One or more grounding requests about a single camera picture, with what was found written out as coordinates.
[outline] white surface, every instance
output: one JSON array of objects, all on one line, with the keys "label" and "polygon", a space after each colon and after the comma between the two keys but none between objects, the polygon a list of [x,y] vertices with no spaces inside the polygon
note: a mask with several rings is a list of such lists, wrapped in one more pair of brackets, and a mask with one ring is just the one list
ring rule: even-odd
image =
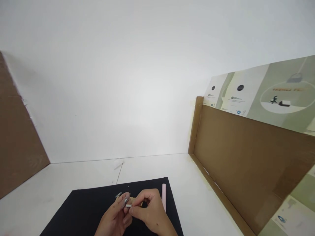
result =
[{"label": "white surface", "polygon": [[186,153],[213,75],[315,54],[314,1],[0,3],[0,50],[52,163]]},{"label": "white surface", "polygon": [[72,190],[116,184],[113,162],[48,165],[0,199],[0,235],[40,235]]},{"label": "white surface", "polygon": [[127,158],[117,184],[163,177],[169,179],[184,235],[243,235],[187,153]]},{"label": "white surface", "polygon": [[0,235],[39,235],[71,190],[162,177],[184,235],[242,235],[188,154],[126,158],[116,170],[113,161],[49,165],[0,200]]}]

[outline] lamp illustration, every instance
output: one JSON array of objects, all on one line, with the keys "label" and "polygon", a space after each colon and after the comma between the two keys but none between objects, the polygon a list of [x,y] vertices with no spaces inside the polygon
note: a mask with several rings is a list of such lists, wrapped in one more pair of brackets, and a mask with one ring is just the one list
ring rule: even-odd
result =
[{"label": "lamp illustration", "polygon": [[315,86],[303,80],[302,69],[307,61],[305,57],[300,69],[286,82],[275,84],[266,89],[260,97],[264,109],[278,114],[301,111],[315,102]]}]

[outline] fingernail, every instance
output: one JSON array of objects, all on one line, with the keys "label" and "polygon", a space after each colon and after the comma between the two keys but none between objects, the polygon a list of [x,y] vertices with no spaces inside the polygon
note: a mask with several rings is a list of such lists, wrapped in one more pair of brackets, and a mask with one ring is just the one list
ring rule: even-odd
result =
[{"label": "fingernail", "polygon": [[123,200],[123,205],[121,206],[122,209],[125,207],[126,203],[129,201],[129,197],[130,196],[127,195],[125,199]]}]

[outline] wrist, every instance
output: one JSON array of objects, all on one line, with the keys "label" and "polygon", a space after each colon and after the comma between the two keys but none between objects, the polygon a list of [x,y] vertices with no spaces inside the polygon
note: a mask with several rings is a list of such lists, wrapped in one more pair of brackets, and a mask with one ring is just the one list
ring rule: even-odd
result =
[{"label": "wrist", "polygon": [[161,227],[161,232],[157,234],[158,236],[178,236],[174,226],[172,225],[170,219],[167,217],[165,224]]}]

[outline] hand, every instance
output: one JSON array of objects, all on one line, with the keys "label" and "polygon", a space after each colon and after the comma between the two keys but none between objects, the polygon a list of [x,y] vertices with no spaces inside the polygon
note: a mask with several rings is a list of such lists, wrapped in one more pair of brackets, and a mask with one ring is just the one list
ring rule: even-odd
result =
[{"label": "hand", "polygon": [[130,193],[126,192],[116,199],[104,213],[94,236],[122,236],[124,234],[125,229],[132,222],[132,216],[125,207],[126,203],[131,204],[129,198]]},{"label": "hand", "polygon": [[[143,201],[147,202],[147,208],[139,207]],[[149,230],[159,236],[177,236],[157,189],[142,190],[132,204],[129,214],[142,220]]]}]

